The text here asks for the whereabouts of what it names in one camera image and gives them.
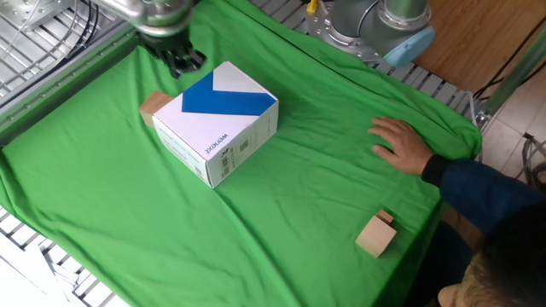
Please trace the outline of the person's right hand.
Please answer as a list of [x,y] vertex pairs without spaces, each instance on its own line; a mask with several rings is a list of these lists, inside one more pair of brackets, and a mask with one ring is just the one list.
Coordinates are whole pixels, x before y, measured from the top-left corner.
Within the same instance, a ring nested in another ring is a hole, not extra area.
[[396,170],[420,176],[433,153],[412,126],[400,119],[372,119],[371,135],[379,136],[392,148],[374,145],[372,150]]

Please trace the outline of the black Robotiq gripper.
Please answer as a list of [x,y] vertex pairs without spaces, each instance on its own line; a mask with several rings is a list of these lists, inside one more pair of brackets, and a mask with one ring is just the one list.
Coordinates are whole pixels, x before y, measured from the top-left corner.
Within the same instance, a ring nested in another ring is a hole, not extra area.
[[199,50],[191,49],[192,43],[189,40],[189,32],[178,32],[165,37],[151,36],[143,32],[138,33],[140,44],[152,53],[164,52],[164,62],[169,68],[173,78],[179,78],[183,74],[183,68],[179,66],[176,55],[172,52],[182,50],[188,53],[188,68],[191,71],[198,71],[206,63],[206,56]]

